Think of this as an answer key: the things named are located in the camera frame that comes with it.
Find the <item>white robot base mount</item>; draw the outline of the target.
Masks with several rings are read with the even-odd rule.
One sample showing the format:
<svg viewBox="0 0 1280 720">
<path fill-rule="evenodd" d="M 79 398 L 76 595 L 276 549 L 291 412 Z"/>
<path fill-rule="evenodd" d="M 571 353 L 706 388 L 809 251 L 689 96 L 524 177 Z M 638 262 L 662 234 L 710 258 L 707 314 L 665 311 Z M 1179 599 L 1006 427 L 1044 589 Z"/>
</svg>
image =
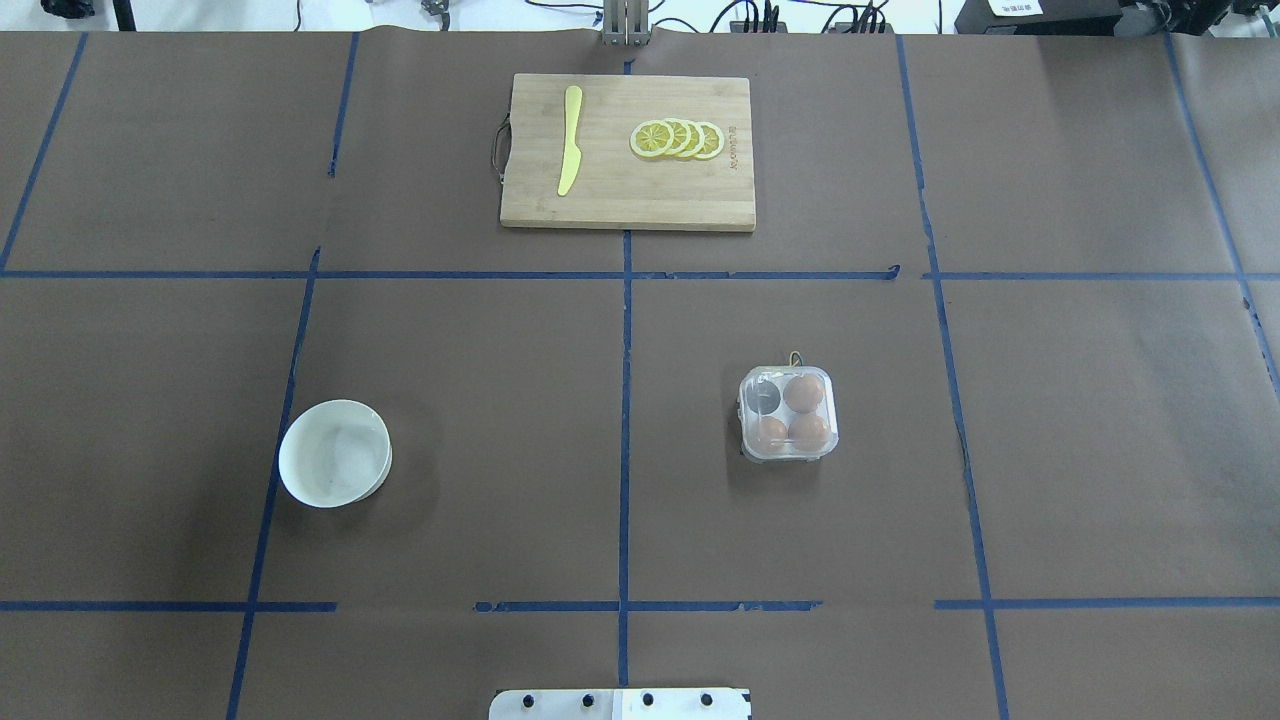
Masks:
<svg viewBox="0 0 1280 720">
<path fill-rule="evenodd" d="M 731 687 L 512 689 L 489 719 L 751 719 L 748 689 Z"/>
</svg>

